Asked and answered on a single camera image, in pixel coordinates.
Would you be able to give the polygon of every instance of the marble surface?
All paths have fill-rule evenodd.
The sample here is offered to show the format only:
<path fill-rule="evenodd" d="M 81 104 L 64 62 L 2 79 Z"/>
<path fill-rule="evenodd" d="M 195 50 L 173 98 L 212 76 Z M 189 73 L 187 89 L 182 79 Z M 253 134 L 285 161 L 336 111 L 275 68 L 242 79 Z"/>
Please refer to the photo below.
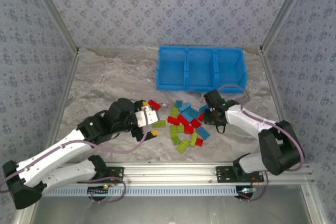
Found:
<path fill-rule="evenodd" d="M 58 132 L 57 141 L 65 137 L 86 117 L 108 109 L 120 97 L 132 101 L 153 99 L 162 105 L 160 118 L 165 120 L 176 100 L 190 102 L 193 107 L 205 105 L 203 94 L 191 92 L 168 92 L 156 89 L 156 47 L 124 47 L 104 49 L 80 49 L 79 62 L 68 96 L 66 108 Z M 244 50 L 248 71 L 247 90 L 251 100 L 246 108 L 271 120 L 278 120 L 274 101 L 260 56 L 253 50 Z M 245 95 L 224 95 L 226 99 L 245 101 Z M 243 130 L 227 125 L 224 134 L 206 125 L 211 136 L 202 147 L 188 148 L 180 154 L 169 138 L 169 127 L 159 128 L 158 137 L 143 143 L 130 154 L 110 154 L 100 150 L 84 153 L 73 161 L 81 161 L 98 154 L 111 161 L 184 161 L 211 162 L 232 161 L 237 157 L 258 150 L 258 140 Z M 180 139 L 190 135 L 179 133 Z M 103 143 L 104 147 L 128 150 L 137 144 L 130 133 L 122 133 L 114 140 Z"/>

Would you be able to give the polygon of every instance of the wall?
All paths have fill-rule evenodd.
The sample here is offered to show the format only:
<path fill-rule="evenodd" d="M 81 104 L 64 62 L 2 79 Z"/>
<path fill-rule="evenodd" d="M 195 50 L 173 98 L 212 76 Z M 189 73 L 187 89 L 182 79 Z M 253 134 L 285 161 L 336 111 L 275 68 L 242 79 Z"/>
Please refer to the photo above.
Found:
<path fill-rule="evenodd" d="M 71 61 L 40 0 L 0 0 L 1 165 L 44 147 Z M 0 195 L 0 223 L 14 214 L 10 195 Z"/>
<path fill-rule="evenodd" d="M 336 0 L 297 0 L 267 55 L 288 120 L 336 223 Z"/>
<path fill-rule="evenodd" d="M 284 0 L 53 0 L 79 47 L 260 45 Z"/>

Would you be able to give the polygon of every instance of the lego brick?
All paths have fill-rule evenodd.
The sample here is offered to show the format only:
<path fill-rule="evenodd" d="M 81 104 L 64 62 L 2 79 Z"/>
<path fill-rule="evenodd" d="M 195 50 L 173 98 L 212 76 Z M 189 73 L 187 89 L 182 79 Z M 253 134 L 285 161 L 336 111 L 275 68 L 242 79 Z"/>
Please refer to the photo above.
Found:
<path fill-rule="evenodd" d="M 183 115 L 184 118 L 186 118 L 188 120 L 188 122 L 191 122 L 192 119 L 194 119 L 191 115 L 189 115 L 186 111 L 181 113 Z"/>
<path fill-rule="evenodd" d="M 184 139 L 181 144 L 176 148 L 180 153 L 183 153 L 185 149 L 190 145 L 190 142 L 187 139 Z"/>
<path fill-rule="evenodd" d="M 198 117 L 198 120 L 200 120 L 201 122 L 203 122 L 203 120 L 204 120 L 204 113 L 200 114 L 200 116 Z"/>
<path fill-rule="evenodd" d="M 177 137 L 177 128 L 175 125 L 172 125 L 169 127 L 169 132 L 170 132 L 170 138 L 174 139 Z"/>
<path fill-rule="evenodd" d="M 159 110 L 161 108 L 161 105 L 159 105 L 157 102 L 153 100 L 149 100 L 148 104 L 154 109 Z"/>
<path fill-rule="evenodd" d="M 197 110 L 194 110 L 192 107 L 185 110 L 189 115 L 191 115 L 193 118 L 198 118 L 200 113 Z"/>
<path fill-rule="evenodd" d="M 177 118 L 178 116 L 178 108 L 177 107 L 172 107 L 172 112 L 170 114 L 172 118 Z"/>
<path fill-rule="evenodd" d="M 153 123 L 152 126 L 154 128 L 166 127 L 166 121 L 165 120 L 157 121 L 156 123 Z"/>
<path fill-rule="evenodd" d="M 178 137 L 174 137 L 172 139 L 172 141 L 173 141 L 173 145 L 179 145 L 181 143 L 181 141 L 180 141 L 180 139 Z"/>
<path fill-rule="evenodd" d="M 191 135 L 191 141 L 190 141 L 190 146 L 191 147 L 195 147 L 196 140 L 197 140 L 197 133 L 195 132 Z"/>
<path fill-rule="evenodd" d="M 180 101 L 180 100 L 177 100 L 177 101 L 176 101 L 176 105 L 175 105 L 175 107 L 178 107 L 178 108 L 180 108 L 180 107 L 182 107 L 182 104 L 183 104 L 183 102 L 182 102 L 182 101 Z"/>
<path fill-rule="evenodd" d="M 181 107 L 179 107 L 179 111 L 182 113 L 183 111 L 185 111 L 186 109 L 190 107 L 191 107 L 191 104 L 188 102 L 185 105 L 182 105 Z"/>
<path fill-rule="evenodd" d="M 183 133 L 184 132 L 184 125 L 177 126 L 177 132 L 178 133 Z"/>
<path fill-rule="evenodd" d="M 210 134 L 201 126 L 199 127 L 196 132 L 201 136 L 201 138 L 203 138 L 204 140 L 206 140 Z"/>
<path fill-rule="evenodd" d="M 184 126 L 184 133 L 185 134 L 193 134 L 194 133 L 194 127 L 192 127 L 192 126 Z"/>
<path fill-rule="evenodd" d="M 172 118 L 171 116 L 168 116 L 168 118 L 167 118 L 167 122 L 169 122 L 169 123 L 171 123 L 171 124 L 174 124 L 174 125 L 179 125 L 179 124 L 180 124 L 179 119 Z"/>
<path fill-rule="evenodd" d="M 184 126 L 188 126 L 188 125 L 189 125 L 189 121 L 188 121 L 186 118 L 184 118 L 183 115 L 180 114 L 180 115 L 177 117 L 177 119 L 179 119 L 179 121 L 180 121 Z"/>
<path fill-rule="evenodd" d="M 196 144 L 195 145 L 197 145 L 199 147 L 202 147 L 202 145 L 203 145 L 203 139 L 201 139 L 201 138 L 196 139 Z"/>
<path fill-rule="evenodd" d="M 201 113 L 204 113 L 205 109 L 209 109 L 208 104 L 207 104 L 207 105 L 204 105 L 203 107 L 201 107 L 201 108 L 199 109 L 199 111 L 200 111 Z"/>
<path fill-rule="evenodd" d="M 192 127 L 194 127 L 195 129 L 199 128 L 202 124 L 197 120 L 197 119 L 192 119 L 192 121 L 190 122 Z"/>

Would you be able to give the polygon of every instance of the blue plastic bin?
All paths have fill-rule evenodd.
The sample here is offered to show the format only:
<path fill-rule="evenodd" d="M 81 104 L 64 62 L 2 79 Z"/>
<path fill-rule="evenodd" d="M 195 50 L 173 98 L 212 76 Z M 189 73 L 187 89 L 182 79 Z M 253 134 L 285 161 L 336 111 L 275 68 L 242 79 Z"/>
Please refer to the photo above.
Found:
<path fill-rule="evenodd" d="M 246 88 L 243 50 L 181 46 L 159 48 L 157 89 L 208 92 L 225 84 Z M 227 87 L 220 92 L 242 93 L 242 90 Z"/>

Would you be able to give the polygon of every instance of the purple cable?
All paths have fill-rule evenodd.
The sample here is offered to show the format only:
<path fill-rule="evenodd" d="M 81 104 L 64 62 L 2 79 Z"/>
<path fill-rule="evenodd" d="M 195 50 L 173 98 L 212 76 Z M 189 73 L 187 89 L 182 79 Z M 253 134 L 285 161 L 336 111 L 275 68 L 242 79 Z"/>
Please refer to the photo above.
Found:
<path fill-rule="evenodd" d="M 217 90 L 219 91 L 220 89 L 223 89 L 225 87 L 235 87 L 235 88 L 239 88 L 241 90 L 243 90 L 244 92 L 246 92 L 247 96 L 250 98 L 250 95 L 249 93 L 247 92 L 247 90 L 245 90 L 244 88 L 242 88 L 241 86 L 238 86 L 238 85 L 234 85 L 234 84 L 227 84 L 227 85 L 223 85 L 221 87 L 219 87 Z M 287 132 L 285 131 L 283 128 L 280 128 L 279 126 L 275 125 L 274 123 L 271 123 L 271 122 L 268 122 L 268 121 L 264 121 L 260 118 L 257 118 L 251 114 L 249 114 L 248 112 L 245 111 L 244 107 L 243 107 L 244 104 L 241 104 L 240 107 L 241 107 L 241 110 L 243 112 L 244 115 L 248 116 L 249 118 L 253 119 L 253 120 L 256 120 L 260 123 L 265 123 L 269 126 L 272 126 L 274 127 L 275 129 L 277 129 L 278 131 L 280 131 L 281 133 L 283 133 L 286 137 L 288 137 L 288 139 L 290 139 L 293 144 L 295 145 L 296 149 L 298 150 L 299 152 L 299 155 L 300 155 L 300 165 L 297 167 L 297 168 L 294 168 L 294 169 L 288 169 L 287 171 L 289 172 L 296 172 L 298 171 L 299 169 L 301 169 L 303 167 L 303 164 L 305 162 L 305 159 L 304 159 L 304 156 L 303 156 L 303 151 L 300 147 L 300 145 L 295 141 L 295 139 Z"/>
<path fill-rule="evenodd" d="M 263 198 L 263 196 L 265 196 L 265 194 L 266 194 L 266 192 L 268 190 L 268 185 L 269 185 L 269 179 L 268 179 L 268 175 L 267 175 L 266 172 L 265 172 L 265 176 L 266 176 L 266 187 L 265 187 L 265 190 L 257 198 L 255 198 L 255 199 L 250 199 L 249 197 L 247 197 L 244 194 L 239 194 L 240 196 L 243 196 L 243 197 L 247 198 L 247 199 L 242 199 L 243 201 L 253 202 L 253 201 L 257 201 L 257 200 Z"/>
<path fill-rule="evenodd" d="M 147 133 L 148 133 L 148 118 L 147 118 L 147 114 L 146 114 L 146 108 L 143 108 L 143 112 L 144 112 L 144 116 L 145 116 L 145 127 L 144 127 L 144 134 L 141 138 L 141 141 L 135 146 L 133 147 L 132 149 L 130 150 L 127 150 L 127 151 L 116 151 L 116 150 L 113 150 L 113 149 L 110 149 L 110 148 L 105 148 L 105 147 L 101 147 L 97 144 L 93 144 L 93 143 L 90 143 L 90 142 L 87 142 L 87 141 L 83 141 L 83 140 L 72 140 L 72 141 L 69 141 L 63 145 L 60 145 L 60 146 L 57 146 L 55 147 L 54 149 L 50 150 L 49 152 L 47 152 L 46 154 L 42 155 L 41 157 L 35 159 L 34 161 L 32 161 L 29 165 L 27 165 L 25 168 L 22 168 L 12 174 L 10 174 L 8 177 L 4 178 L 3 180 L 0 181 L 0 194 L 4 194 L 4 193 L 8 193 L 9 190 L 4 190 L 2 191 L 1 188 L 4 186 L 4 184 L 10 180 L 11 178 L 15 177 L 16 175 L 19 175 L 20 173 L 22 173 L 25 169 L 29 169 L 31 168 L 33 165 L 35 165 L 36 163 L 40 162 L 42 159 L 46 158 L 47 156 L 49 156 L 50 154 L 54 153 L 55 151 L 61 149 L 61 148 L 64 148 L 65 146 L 69 145 L 69 144 L 74 144 L 74 143 L 81 143 L 81 144 L 88 144 L 94 148 L 98 148 L 100 150 L 103 150 L 103 151 L 107 151 L 107 152 L 110 152 L 110 153 L 116 153 L 116 154 L 126 154 L 126 153 L 130 153 L 130 152 L 133 152 L 135 151 L 137 148 L 140 147 L 140 145 L 145 141 L 146 137 L 147 137 Z"/>
<path fill-rule="evenodd" d="M 95 192 L 97 191 L 97 190 L 94 190 L 94 191 L 92 192 L 91 196 L 90 196 L 92 202 L 96 202 L 96 203 L 98 203 L 98 204 L 113 203 L 113 202 L 116 202 L 116 201 L 121 200 L 121 199 L 125 196 L 125 194 L 126 194 L 126 184 L 125 184 L 125 182 L 124 182 L 121 178 L 118 178 L 118 177 L 113 177 L 113 176 L 111 176 L 111 177 L 105 177 L 105 178 L 97 178 L 97 179 L 84 180 L 84 181 L 82 181 L 82 182 L 84 182 L 84 183 L 94 183 L 94 182 L 99 182 L 99 181 L 103 181 L 103 180 L 106 180 L 106 179 L 115 179 L 115 180 L 120 181 L 120 182 L 124 185 L 124 190 L 122 191 L 122 194 L 121 194 L 118 198 L 116 198 L 116 199 L 112 199 L 112 200 L 104 200 L 104 201 L 97 201 L 97 200 L 94 200 L 94 199 L 93 199 L 93 195 L 94 195 Z"/>

